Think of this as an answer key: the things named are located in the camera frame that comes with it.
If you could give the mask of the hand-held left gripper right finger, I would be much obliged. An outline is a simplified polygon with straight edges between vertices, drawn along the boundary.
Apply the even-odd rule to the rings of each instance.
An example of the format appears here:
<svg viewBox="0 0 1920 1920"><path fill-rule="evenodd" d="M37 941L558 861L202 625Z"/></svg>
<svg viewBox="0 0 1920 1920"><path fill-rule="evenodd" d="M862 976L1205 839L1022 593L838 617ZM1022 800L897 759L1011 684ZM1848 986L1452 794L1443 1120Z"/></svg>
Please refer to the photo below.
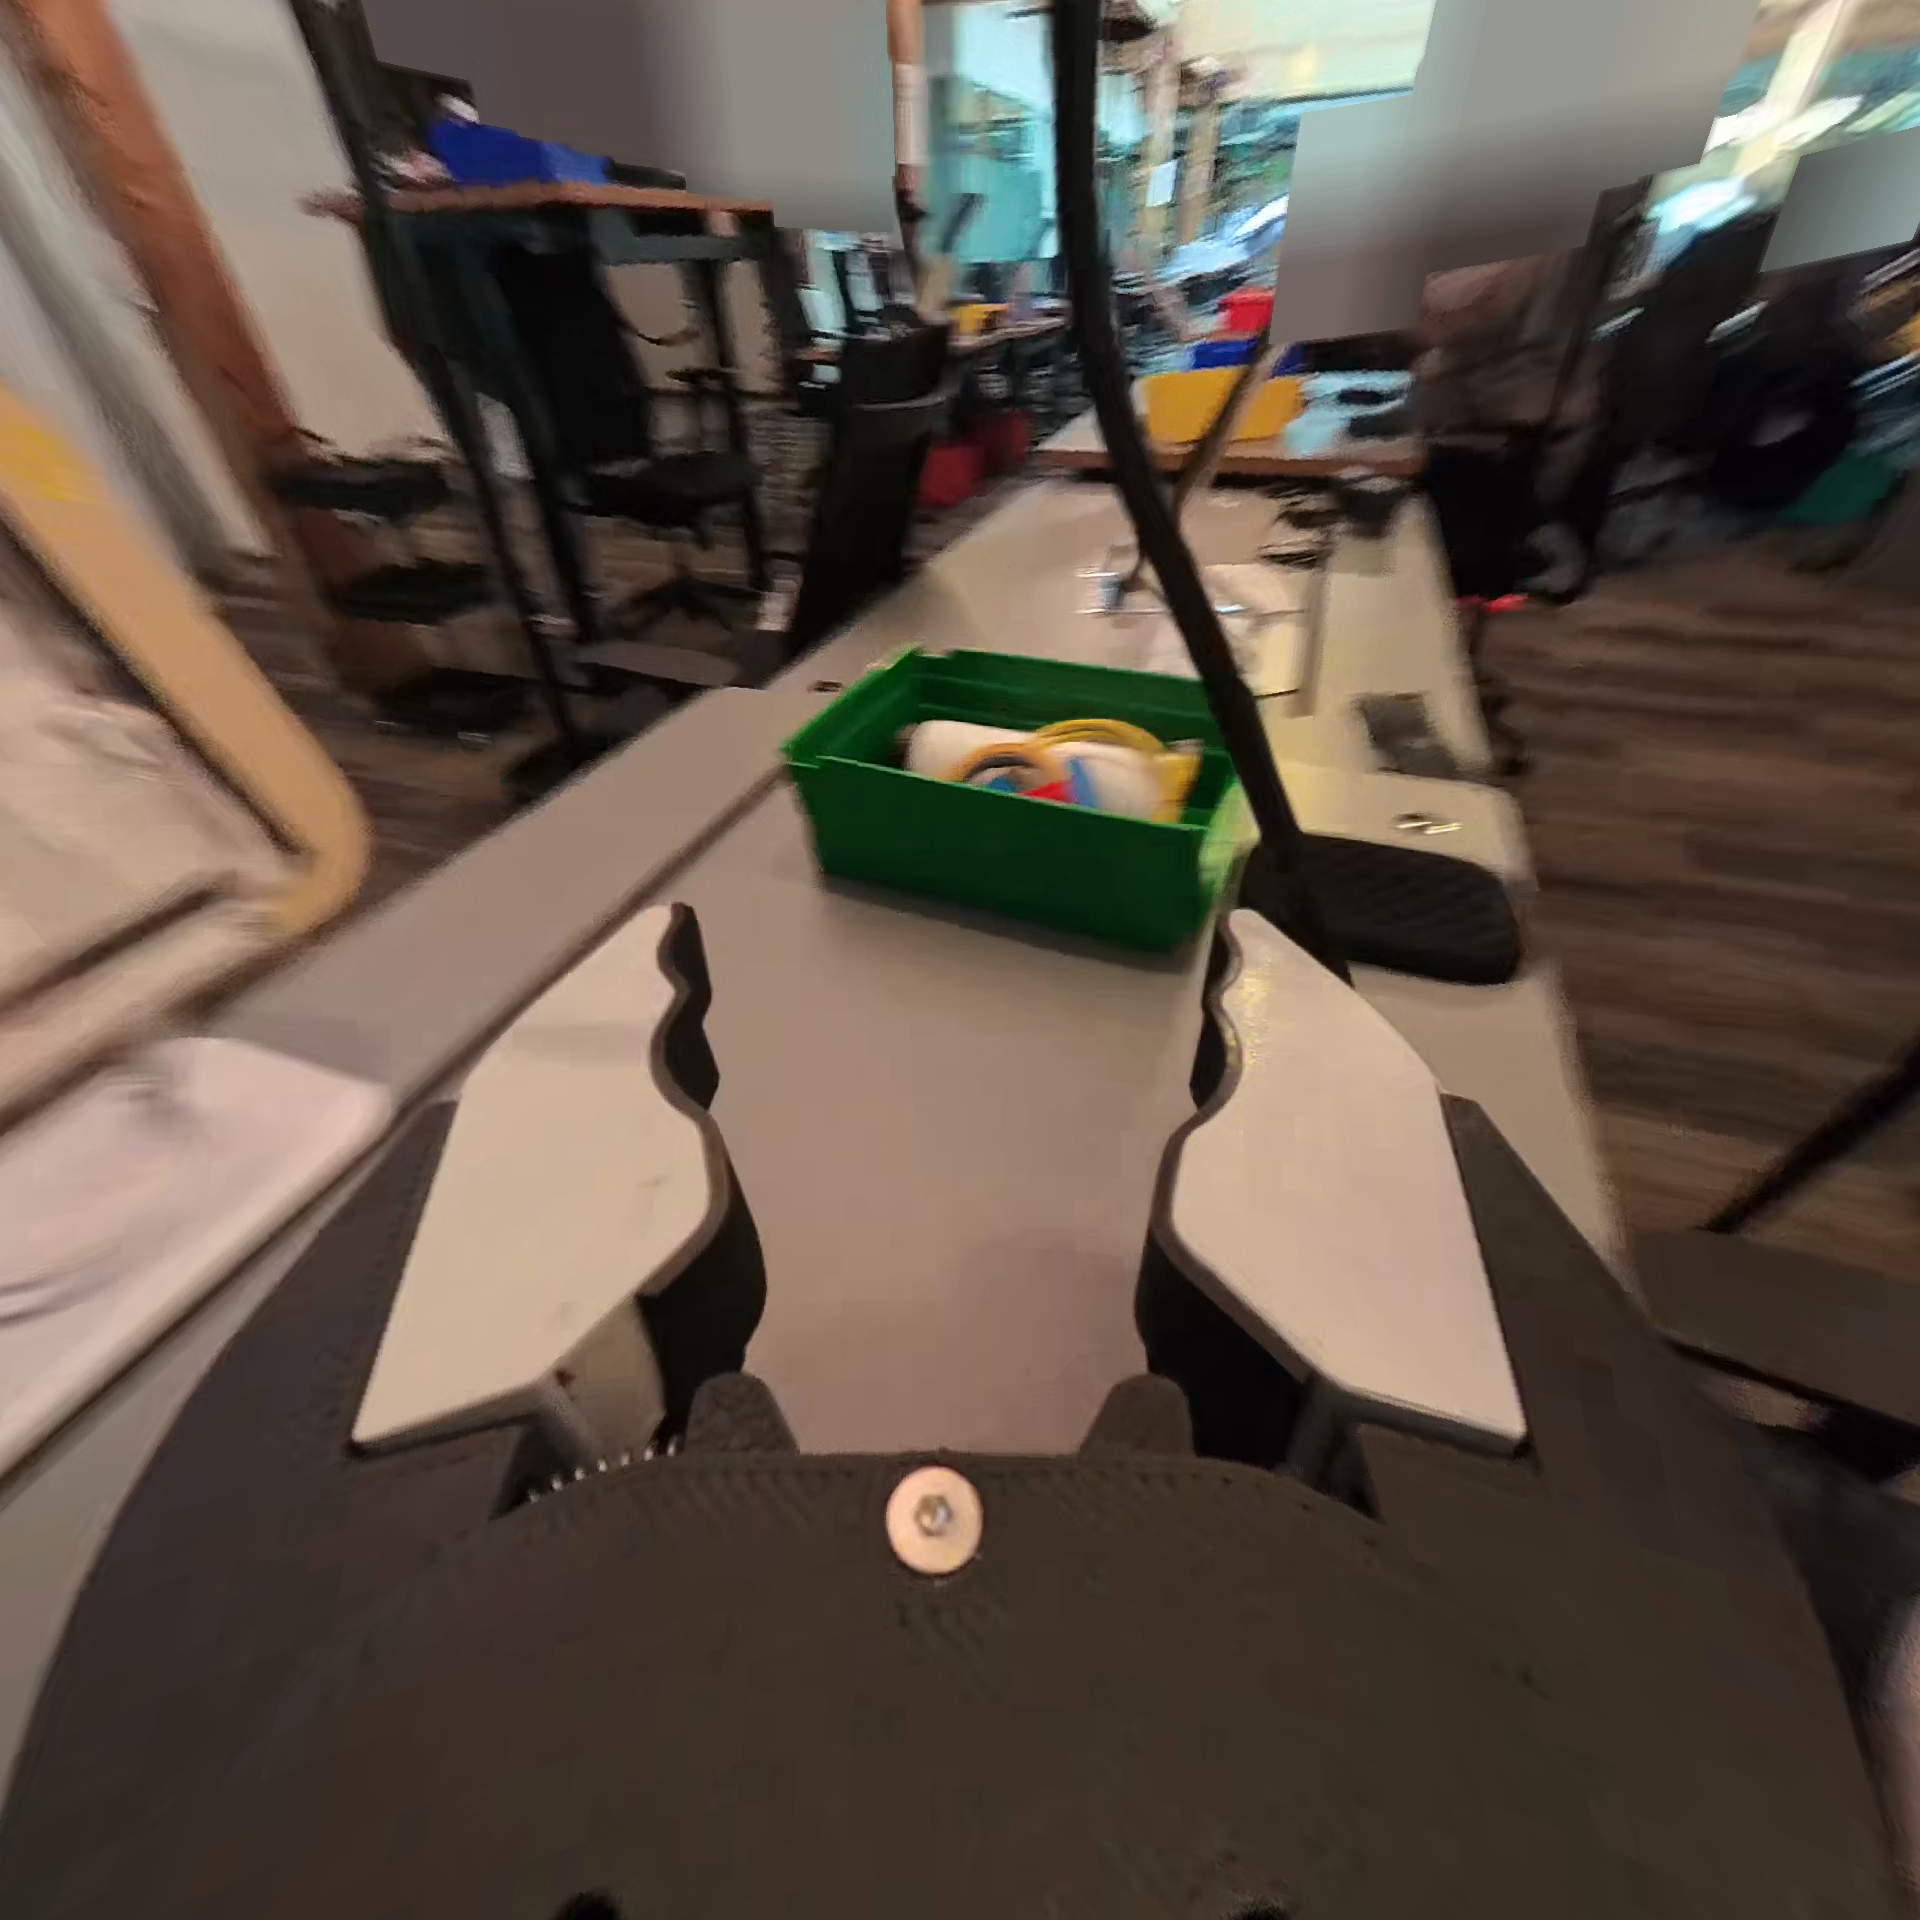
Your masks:
<svg viewBox="0 0 1920 1920"><path fill-rule="evenodd" d="M1136 1330L1213 1460L1323 1482L1362 1427L1483 1457L1529 1443L1437 1082L1249 911L1213 933Z"/></svg>

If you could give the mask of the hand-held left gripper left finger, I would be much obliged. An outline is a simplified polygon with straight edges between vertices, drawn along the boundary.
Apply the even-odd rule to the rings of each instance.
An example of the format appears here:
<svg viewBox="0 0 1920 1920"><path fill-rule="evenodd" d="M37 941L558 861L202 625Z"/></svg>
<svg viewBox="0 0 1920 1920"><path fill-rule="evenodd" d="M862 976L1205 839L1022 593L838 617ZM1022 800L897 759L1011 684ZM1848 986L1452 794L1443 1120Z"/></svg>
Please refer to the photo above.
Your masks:
<svg viewBox="0 0 1920 1920"><path fill-rule="evenodd" d="M453 1099L353 1443L532 1429L561 1464L669 1451L768 1296L713 1115L705 931L645 907L486 1047Z"/></svg>

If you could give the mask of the green plastic bin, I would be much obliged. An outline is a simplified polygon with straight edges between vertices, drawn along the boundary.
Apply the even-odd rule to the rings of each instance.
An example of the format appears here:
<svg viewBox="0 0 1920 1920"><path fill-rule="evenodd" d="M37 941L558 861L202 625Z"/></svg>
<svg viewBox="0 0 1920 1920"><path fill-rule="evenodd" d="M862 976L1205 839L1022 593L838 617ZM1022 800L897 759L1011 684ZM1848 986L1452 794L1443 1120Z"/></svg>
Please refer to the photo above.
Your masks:
<svg viewBox="0 0 1920 1920"><path fill-rule="evenodd" d="M1195 748L1195 780L1156 821L908 765L905 738L925 724L963 730L971 752L1068 722ZM782 755L826 875L1140 954L1172 954L1200 931L1246 821L1200 684L1092 664L909 645L841 690Z"/></svg>

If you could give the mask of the grey desk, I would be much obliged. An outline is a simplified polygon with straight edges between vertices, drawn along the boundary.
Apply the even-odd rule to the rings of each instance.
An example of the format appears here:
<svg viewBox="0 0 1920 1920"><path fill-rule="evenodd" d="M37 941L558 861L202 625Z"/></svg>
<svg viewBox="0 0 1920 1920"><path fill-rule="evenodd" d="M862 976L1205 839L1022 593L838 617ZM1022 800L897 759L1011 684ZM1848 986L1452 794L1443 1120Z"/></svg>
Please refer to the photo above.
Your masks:
<svg viewBox="0 0 1920 1920"><path fill-rule="evenodd" d="M718 1127L770 1299L749 1365L811 1451L1066 1451L1136 1369L1131 1301L1161 1149L1188 1109L1200 941L1136 956L819 875L780 748L908 643L1136 666L1092 610L1128 532L1102 488L1033 488L762 690L710 693L349 923L211 1032L382 1087L393 1117L640 905L705 931ZM1449 849L1532 883L1427 505L1334 541L1309 666L1260 704L1315 833ZM1379 772L1358 715L1418 693L1461 781ZM1355 973L1445 1089L1477 1099L1589 1241L1626 1234L1568 1005L1536 957L1497 991ZM218 1353L269 1301L354 1165L5 1476L5 1797L90 1567Z"/></svg>

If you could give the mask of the small black desk item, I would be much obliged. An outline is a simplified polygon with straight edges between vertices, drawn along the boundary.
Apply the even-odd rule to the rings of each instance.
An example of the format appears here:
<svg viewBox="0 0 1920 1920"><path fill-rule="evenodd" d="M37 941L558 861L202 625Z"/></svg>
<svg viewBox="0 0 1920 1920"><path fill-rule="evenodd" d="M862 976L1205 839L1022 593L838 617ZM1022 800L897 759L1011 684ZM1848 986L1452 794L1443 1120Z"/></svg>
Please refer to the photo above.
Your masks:
<svg viewBox="0 0 1920 1920"><path fill-rule="evenodd" d="M1465 781L1469 770L1454 757L1418 693L1370 693L1354 704L1376 764L1400 778Z"/></svg>

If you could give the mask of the white sign stand base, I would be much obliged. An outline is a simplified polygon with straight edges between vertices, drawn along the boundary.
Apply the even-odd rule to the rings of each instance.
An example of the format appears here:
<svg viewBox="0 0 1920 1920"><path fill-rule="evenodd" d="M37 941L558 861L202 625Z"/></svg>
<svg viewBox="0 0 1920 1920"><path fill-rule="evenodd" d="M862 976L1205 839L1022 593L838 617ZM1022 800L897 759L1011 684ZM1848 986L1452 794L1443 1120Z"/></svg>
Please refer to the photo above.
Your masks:
<svg viewBox="0 0 1920 1920"><path fill-rule="evenodd" d="M5 1136L3 1474L93 1404L389 1133L389 1091L166 1040Z"/></svg>

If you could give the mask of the black tripod leg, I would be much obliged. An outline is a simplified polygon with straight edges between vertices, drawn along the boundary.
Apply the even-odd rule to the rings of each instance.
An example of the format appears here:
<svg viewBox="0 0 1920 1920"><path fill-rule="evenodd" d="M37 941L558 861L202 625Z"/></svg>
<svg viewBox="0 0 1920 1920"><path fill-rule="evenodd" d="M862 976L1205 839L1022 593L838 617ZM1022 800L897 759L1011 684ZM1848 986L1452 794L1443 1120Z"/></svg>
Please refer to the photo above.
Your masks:
<svg viewBox="0 0 1920 1920"><path fill-rule="evenodd" d="M1813 1132L1793 1143L1770 1168L1738 1192L1700 1226L1708 1234L1741 1234L1856 1157L1917 1103L1917 1037L1860 1083Z"/></svg>

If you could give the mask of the wooden framed instruction sign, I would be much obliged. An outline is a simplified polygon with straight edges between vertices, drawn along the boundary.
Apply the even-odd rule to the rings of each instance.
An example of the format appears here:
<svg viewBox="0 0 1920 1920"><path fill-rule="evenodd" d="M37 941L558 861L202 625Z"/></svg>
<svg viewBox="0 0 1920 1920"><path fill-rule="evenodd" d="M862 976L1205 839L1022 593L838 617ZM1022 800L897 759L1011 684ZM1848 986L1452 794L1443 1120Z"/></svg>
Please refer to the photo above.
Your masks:
<svg viewBox="0 0 1920 1920"><path fill-rule="evenodd" d="M344 916L362 800L102 469L3 399L3 1114Z"/></svg>

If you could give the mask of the black office chair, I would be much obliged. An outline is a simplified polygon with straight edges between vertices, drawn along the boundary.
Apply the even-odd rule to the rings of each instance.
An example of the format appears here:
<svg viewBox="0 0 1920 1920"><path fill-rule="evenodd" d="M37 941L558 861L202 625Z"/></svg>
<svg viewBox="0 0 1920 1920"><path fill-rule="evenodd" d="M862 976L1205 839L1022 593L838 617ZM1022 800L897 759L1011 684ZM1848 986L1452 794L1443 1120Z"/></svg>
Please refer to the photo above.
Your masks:
<svg viewBox="0 0 1920 1920"><path fill-rule="evenodd" d="M638 524L668 540L677 575L645 602L649 617L669 609L718 610L715 588L689 572L685 540L709 545L713 516L739 519L748 557L748 596L770 585L762 516L758 472L748 453L726 449L673 451L656 443L653 401L629 349L633 330L618 312L604 274L580 269L572 303L566 371L579 389L572 402L573 489L587 516Z"/></svg>
<svg viewBox="0 0 1920 1920"><path fill-rule="evenodd" d="M800 593L784 626L796 661L905 578L929 449L946 416L949 327L852 338L813 489Z"/></svg>

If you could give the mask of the black pole stand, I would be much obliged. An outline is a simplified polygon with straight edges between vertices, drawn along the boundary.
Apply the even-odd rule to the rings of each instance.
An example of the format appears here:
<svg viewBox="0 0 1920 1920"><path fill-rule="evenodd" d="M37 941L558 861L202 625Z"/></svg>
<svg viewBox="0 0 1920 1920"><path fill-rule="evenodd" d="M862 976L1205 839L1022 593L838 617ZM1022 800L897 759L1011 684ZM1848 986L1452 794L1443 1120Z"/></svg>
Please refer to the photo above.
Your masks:
<svg viewBox="0 0 1920 1920"><path fill-rule="evenodd" d="M1053 5L1049 40L1072 336L1113 483L1136 530L1136 553L1158 580L1252 817L1254 843L1238 867L1237 903L1339 981L1350 981L1354 965L1362 965L1443 986L1513 983L1524 965L1523 933L1496 873L1448 853L1309 834L1294 815L1257 698L1237 669L1172 495L1136 424L1097 203L1102 5Z"/></svg>

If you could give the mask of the yellow storage bin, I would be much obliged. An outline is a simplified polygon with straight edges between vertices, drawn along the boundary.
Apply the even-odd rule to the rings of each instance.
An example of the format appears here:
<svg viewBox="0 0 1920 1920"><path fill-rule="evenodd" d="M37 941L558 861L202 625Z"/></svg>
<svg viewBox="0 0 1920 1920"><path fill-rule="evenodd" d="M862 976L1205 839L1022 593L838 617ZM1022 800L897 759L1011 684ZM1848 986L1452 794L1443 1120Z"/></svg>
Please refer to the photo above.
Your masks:
<svg viewBox="0 0 1920 1920"><path fill-rule="evenodd" d="M1136 402L1145 437L1158 449L1195 449L1238 386L1246 368L1185 368L1145 375ZM1237 415L1233 449L1280 441L1305 412L1307 383L1299 375L1268 378Z"/></svg>

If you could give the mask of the blue storage bin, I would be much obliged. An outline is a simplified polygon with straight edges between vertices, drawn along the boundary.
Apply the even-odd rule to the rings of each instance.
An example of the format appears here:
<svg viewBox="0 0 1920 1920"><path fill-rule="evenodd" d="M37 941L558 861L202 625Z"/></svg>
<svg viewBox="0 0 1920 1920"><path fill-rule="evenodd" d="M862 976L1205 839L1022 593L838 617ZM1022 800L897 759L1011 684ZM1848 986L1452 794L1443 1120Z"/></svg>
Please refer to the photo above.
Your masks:
<svg viewBox="0 0 1920 1920"><path fill-rule="evenodd" d="M604 156L453 115L427 127L426 149L461 188L604 186L611 181Z"/></svg>

